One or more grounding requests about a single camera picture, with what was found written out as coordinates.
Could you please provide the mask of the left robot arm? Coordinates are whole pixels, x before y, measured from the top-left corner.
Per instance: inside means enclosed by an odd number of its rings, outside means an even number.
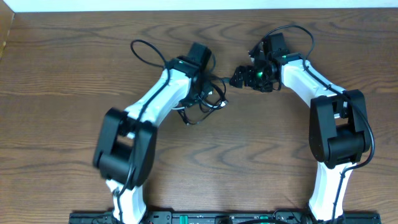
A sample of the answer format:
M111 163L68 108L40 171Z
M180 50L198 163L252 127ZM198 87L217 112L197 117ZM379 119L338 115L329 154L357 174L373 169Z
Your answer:
M197 42L188 54L160 65L157 83L125 110L105 114L93 156L114 202L116 223L140 223L146 213L143 185L154 163L157 132L172 110L201 103L209 94L205 73L211 50Z

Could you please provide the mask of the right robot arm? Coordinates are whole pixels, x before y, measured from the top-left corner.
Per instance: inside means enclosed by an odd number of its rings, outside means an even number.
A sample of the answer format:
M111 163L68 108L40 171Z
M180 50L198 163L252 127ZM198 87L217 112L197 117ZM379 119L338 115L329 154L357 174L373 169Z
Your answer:
M311 219L337 223L343 218L348 179L371 150L374 137L364 95L345 90L316 71L307 56L292 53L283 34L267 34L249 52L252 65L238 66L229 84L260 92L285 86L310 108L308 141L317 160L315 186L308 202Z

